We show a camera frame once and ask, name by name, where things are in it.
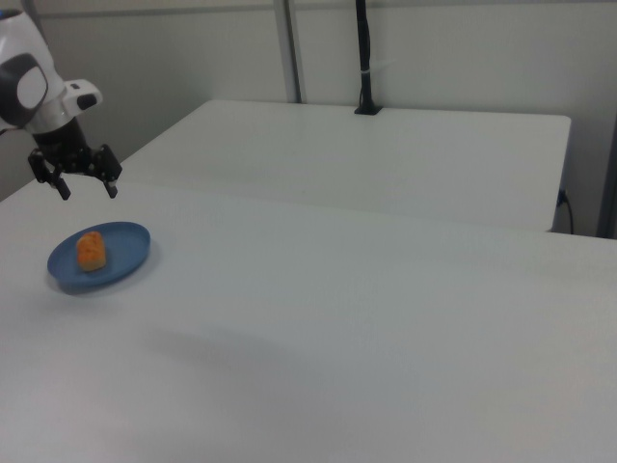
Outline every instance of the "white wall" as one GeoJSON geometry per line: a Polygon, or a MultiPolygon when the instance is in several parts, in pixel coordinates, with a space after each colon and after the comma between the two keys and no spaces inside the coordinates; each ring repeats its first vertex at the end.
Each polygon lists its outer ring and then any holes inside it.
{"type": "Polygon", "coordinates": [[[103,92],[81,117],[89,142],[120,159],[211,98],[286,101],[272,9],[57,16],[38,6],[61,75],[103,92]]]}
{"type": "MultiPolygon", "coordinates": [[[[577,233],[594,234],[617,112],[617,4],[388,3],[368,11],[373,66],[389,63],[374,74],[376,99],[390,107],[569,116],[564,185],[577,233]]],[[[353,4],[296,0],[309,103],[357,104],[353,4]]],[[[566,214],[558,214],[560,230],[568,228],[566,214]]]]}

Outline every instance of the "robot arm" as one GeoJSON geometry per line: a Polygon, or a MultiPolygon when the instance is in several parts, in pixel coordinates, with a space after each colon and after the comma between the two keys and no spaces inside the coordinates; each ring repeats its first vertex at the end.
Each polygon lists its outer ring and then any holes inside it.
{"type": "Polygon", "coordinates": [[[75,117],[102,101],[86,80],[65,82],[37,26],[19,10],[0,10],[0,131],[23,128],[38,148],[28,161],[40,183],[70,191],[61,173],[101,180],[111,198],[122,167],[106,145],[91,149],[75,117]]]}

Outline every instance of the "blue plate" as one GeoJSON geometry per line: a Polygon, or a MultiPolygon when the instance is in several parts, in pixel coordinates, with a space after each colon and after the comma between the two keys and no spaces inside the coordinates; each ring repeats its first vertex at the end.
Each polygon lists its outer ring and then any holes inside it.
{"type": "Polygon", "coordinates": [[[115,282],[139,267],[150,248],[150,233],[132,222],[100,224],[65,239],[47,261],[47,270],[61,286],[88,287],[115,282]],[[86,232],[97,231],[105,241],[107,263],[93,272],[84,272],[77,264],[77,240],[86,232]]]}

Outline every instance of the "black cable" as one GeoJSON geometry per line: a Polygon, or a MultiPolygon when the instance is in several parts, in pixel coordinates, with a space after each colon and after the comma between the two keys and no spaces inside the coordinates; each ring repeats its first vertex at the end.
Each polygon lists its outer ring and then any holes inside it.
{"type": "Polygon", "coordinates": [[[557,207],[560,207],[562,204],[565,204],[568,207],[568,215],[570,216],[570,234],[575,234],[575,215],[572,212],[572,205],[570,204],[570,199],[568,198],[568,193],[566,193],[566,190],[559,190],[559,196],[557,196],[557,207]]]}
{"type": "Polygon", "coordinates": [[[570,201],[565,201],[566,206],[568,207],[568,213],[570,214],[570,234],[575,234],[575,218],[572,214],[572,206],[570,205],[570,201]]]}

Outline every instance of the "orange food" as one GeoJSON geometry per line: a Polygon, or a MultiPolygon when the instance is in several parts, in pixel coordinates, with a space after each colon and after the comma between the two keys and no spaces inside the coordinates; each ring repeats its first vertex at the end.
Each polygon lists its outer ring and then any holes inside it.
{"type": "Polygon", "coordinates": [[[89,231],[77,240],[77,263],[85,272],[105,266],[105,243],[98,231],[89,231]]]}

